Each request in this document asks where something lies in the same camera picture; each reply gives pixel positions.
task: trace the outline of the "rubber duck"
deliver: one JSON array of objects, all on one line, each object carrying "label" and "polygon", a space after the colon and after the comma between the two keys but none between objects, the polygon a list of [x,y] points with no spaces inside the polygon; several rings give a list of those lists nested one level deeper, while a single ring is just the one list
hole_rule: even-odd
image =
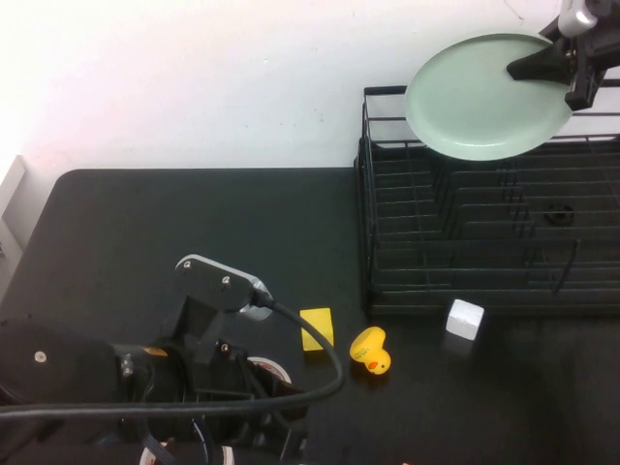
[{"label": "rubber duck", "polygon": [[356,337],[349,355],[353,360],[363,363],[369,372],[383,375],[391,365],[391,358],[383,348],[385,340],[386,332],[378,326],[371,326]]}]

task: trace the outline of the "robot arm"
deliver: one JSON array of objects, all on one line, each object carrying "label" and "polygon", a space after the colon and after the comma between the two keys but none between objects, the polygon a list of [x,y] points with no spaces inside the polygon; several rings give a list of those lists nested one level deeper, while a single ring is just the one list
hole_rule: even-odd
[{"label": "robot arm", "polygon": [[513,61],[515,80],[536,79],[571,86],[565,101],[574,111],[589,109],[608,69],[620,66],[620,0],[563,0],[560,15],[541,31],[552,44]]},{"label": "robot arm", "polygon": [[[192,255],[179,262],[174,280],[180,310],[148,347],[93,340],[46,318],[0,322],[0,461],[33,440],[59,437],[74,444],[143,442],[155,453],[161,441],[200,436],[211,456],[215,445],[281,459],[301,454],[307,405],[343,383],[333,348],[247,273]],[[324,346],[334,381],[304,392],[220,335],[227,314],[259,322],[271,310]],[[158,452],[163,463],[174,463]]]}]

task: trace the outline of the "black table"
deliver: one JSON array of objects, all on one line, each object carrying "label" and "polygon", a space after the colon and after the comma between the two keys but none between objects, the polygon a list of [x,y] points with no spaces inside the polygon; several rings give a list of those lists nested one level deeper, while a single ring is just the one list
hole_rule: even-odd
[{"label": "black table", "polygon": [[[483,322],[473,347],[437,319],[385,319],[392,366],[349,366],[363,330],[353,170],[79,170],[55,186],[2,304],[87,334],[147,344],[171,311],[189,253],[261,277],[293,308],[332,309],[348,380],[309,412],[316,464],[549,464],[620,461],[620,324]],[[324,383],[297,328],[231,319],[225,335]],[[11,463],[138,464],[142,447],[36,446]],[[237,464],[272,463],[241,453]]]}]

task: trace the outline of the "white wall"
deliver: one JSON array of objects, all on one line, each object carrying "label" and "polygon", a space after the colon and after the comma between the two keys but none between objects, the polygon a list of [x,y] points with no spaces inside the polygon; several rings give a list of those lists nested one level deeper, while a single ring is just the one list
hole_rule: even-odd
[{"label": "white wall", "polygon": [[364,86],[559,3],[0,0],[0,155],[28,168],[11,226],[25,242],[76,168],[350,166]]}]

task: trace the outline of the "yellow sponge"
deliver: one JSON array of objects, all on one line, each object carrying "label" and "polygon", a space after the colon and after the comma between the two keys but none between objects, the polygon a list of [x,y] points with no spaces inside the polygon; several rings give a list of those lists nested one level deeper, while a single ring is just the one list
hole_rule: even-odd
[{"label": "yellow sponge", "polygon": [[[331,325],[331,310],[328,308],[312,308],[310,310],[301,310],[299,316],[306,322],[312,325],[325,339],[329,341],[329,344],[333,346],[333,326]],[[301,330],[301,344],[303,350],[321,351],[323,348],[317,342],[317,340],[310,335],[305,329]]]}]

